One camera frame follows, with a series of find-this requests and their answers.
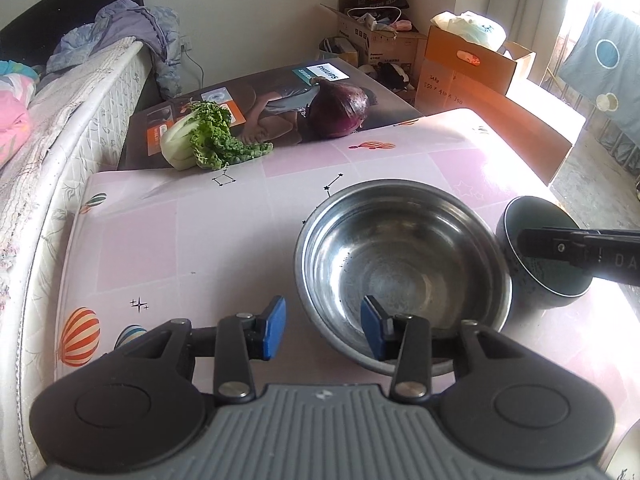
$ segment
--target black headboard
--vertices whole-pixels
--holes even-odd
[[[33,66],[49,56],[72,28],[92,23],[102,7],[115,0],[42,0],[0,30],[0,59]],[[143,5],[143,0],[133,0]]]

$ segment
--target leafy green vegetable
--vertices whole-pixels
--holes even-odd
[[[177,170],[196,164],[221,170],[269,153],[270,142],[245,146],[231,136],[229,110],[210,102],[192,102],[192,113],[174,124],[160,140],[164,158]]]

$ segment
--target pink table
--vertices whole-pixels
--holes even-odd
[[[350,362],[319,336],[302,310],[292,269],[302,221],[327,194],[379,178],[440,187],[493,228],[515,196],[553,200],[469,110],[281,148],[226,173],[99,173],[91,177],[84,199],[106,197],[76,220],[56,339],[81,306],[100,321],[92,357],[97,358],[113,349],[127,325],[150,329],[188,317],[194,326],[209,326],[238,311],[258,312],[281,294],[287,299],[287,329],[276,359],[254,364],[258,386],[377,382],[386,387],[388,378]],[[514,304],[504,331],[607,394],[617,417],[611,446],[640,418],[640,324],[616,284],[594,280],[583,298],[555,310],[527,311]],[[58,362],[57,377],[70,371]],[[212,361],[200,360],[194,383],[210,391],[211,377]],[[436,378],[434,387],[441,390],[452,380]]]

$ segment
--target onion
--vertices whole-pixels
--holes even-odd
[[[306,110],[309,128],[322,139],[352,134],[367,118],[369,98],[362,88],[317,78],[320,89]]]

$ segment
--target gray gripper base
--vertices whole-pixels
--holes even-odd
[[[200,439],[149,468],[113,476],[58,465],[38,480],[606,480],[593,466],[518,473],[455,447],[430,412],[396,404],[377,385],[273,384],[226,406]]]

